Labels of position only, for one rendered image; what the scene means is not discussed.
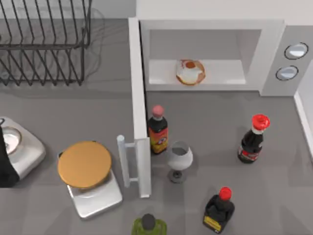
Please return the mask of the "dark bottle with pink cap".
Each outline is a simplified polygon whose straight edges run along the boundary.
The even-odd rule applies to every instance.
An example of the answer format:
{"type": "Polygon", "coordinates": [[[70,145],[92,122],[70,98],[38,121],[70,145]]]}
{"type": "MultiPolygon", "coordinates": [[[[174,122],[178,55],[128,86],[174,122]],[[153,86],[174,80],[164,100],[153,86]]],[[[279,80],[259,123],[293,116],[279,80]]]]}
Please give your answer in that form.
{"type": "Polygon", "coordinates": [[[160,154],[168,147],[168,122],[163,115],[164,108],[155,105],[152,108],[152,116],[148,120],[150,146],[154,154],[160,154]]]}

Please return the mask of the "white microwave door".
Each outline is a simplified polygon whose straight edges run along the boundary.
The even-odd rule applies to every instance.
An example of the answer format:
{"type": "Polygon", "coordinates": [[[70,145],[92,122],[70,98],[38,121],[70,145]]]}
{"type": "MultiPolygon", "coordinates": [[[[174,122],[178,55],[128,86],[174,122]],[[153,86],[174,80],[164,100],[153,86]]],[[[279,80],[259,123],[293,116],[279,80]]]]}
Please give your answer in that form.
{"type": "Polygon", "coordinates": [[[139,20],[128,18],[128,27],[137,181],[140,198],[149,198],[152,194],[151,152],[147,135],[139,20]]]}

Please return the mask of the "white wine glass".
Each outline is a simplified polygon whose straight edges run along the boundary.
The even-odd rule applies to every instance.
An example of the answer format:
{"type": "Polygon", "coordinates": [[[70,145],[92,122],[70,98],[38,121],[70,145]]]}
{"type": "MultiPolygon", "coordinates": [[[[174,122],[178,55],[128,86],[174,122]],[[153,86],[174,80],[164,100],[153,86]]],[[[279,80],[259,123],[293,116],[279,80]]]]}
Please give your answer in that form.
{"type": "Polygon", "coordinates": [[[192,165],[193,152],[183,141],[176,141],[168,152],[168,178],[172,183],[181,184],[187,178],[187,169],[192,165]]]}

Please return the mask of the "bread with fried egg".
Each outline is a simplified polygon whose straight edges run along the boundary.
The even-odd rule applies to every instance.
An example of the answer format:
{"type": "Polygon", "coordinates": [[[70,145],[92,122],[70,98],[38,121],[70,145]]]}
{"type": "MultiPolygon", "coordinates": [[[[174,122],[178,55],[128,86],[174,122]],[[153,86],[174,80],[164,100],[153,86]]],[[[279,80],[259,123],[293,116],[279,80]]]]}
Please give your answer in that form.
{"type": "Polygon", "coordinates": [[[178,60],[176,78],[184,85],[195,86],[206,78],[205,68],[198,60],[178,60]]]}

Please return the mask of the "silver kitchen scale orange plate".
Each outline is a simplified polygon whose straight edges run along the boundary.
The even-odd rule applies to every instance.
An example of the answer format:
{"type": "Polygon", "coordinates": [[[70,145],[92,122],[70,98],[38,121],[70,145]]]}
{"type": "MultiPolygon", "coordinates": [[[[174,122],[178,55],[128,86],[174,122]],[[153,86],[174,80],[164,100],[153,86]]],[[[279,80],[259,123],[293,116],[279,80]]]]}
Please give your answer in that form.
{"type": "Polygon", "coordinates": [[[58,174],[81,219],[89,219],[123,200],[109,150],[96,141],[80,141],[58,155],[58,174]]]}

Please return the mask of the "dark sauce bottle red cap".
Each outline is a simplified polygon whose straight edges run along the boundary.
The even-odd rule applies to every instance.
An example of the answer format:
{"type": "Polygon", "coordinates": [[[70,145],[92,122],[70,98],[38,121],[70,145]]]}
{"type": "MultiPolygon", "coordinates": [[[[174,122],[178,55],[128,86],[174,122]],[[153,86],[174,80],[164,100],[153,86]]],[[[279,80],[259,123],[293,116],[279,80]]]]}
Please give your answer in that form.
{"type": "Polygon", "coordinates": [[[238,158],[245,164],[255,162],[262,150],[263,133],[270,126],[270,119],[264,114],[255,114],[252,117],[252,126],[245,133],[238,149],[238,158]]]}

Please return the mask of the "green bottle with grey cap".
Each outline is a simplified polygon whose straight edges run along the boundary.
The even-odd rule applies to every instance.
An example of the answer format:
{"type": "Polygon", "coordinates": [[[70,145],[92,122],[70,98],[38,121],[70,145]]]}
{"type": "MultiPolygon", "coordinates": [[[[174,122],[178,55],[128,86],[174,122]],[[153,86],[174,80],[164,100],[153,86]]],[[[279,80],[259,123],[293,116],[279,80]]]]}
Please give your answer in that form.
{"type": "Polygon", "coordinates": [[[147,213],[134,221],[131,235],[167,235],[167,224],[147,213]]]}

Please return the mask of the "squat dark bottle yellow label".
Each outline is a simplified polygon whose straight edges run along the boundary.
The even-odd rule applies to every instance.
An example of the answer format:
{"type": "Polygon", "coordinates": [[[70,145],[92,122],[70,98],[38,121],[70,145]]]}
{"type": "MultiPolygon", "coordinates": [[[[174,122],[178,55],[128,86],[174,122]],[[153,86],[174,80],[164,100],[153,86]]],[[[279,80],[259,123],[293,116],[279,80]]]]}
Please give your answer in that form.
{"type": "Polygon", "coordinates": [[[218,194],[213,195],[207,202],[203,224],[216,234],[220,234],[232,218],[235,206],[230,200],[232,190],[229,187],[222,187],[218,194]]]}

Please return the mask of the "pale microwave oven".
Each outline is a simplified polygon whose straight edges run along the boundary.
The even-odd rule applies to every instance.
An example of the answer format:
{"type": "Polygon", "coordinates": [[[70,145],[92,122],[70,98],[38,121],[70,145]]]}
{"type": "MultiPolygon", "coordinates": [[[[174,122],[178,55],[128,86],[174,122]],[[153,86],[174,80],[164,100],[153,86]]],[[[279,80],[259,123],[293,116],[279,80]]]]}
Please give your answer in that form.
{"type": "Polygon", "coordinates": [[[313,61],[313,0],[136,0],[148,91],[258,91],[293,96],[313,61]],[[297,60],[285,49],[303,42],[297,60]],[[187,86],[178,60],[198,60],[206,78],[187,86]],[[288,81],[281,67],[296,66],[288,81]]]}

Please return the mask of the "grey microwave knob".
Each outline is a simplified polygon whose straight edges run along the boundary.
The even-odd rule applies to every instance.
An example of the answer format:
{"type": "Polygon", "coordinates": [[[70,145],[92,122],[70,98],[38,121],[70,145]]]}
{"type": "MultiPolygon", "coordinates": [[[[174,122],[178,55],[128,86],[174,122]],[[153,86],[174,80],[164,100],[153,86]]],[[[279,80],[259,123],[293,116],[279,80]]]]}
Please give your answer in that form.
{"type": "Polygon", "coordinates": [[[300,42],[295,45],[290,45],[285,49],[284,55],[289,60],[297,60],[304,57],[309,51],[307,44],[300,42]]]}
{"type": "Polygon", "coordinates": [[[281,81],[288,81],[295,78],[298,74],[298,68],[296,66],[281,67],[276,72],[276,78],[281,81]]]}

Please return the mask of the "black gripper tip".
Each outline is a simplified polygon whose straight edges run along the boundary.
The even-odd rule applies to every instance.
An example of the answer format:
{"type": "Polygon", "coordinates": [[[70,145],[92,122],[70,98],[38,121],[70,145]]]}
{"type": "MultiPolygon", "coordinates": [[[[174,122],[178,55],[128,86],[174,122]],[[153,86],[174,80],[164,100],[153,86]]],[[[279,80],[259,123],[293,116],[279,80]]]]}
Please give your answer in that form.
{"type": "Polygon", "coordinates": [[[11,165],[6,152],[3,131],[0,127],[0,188],[11,188],[19,181],[20,177],[11,165]]]}

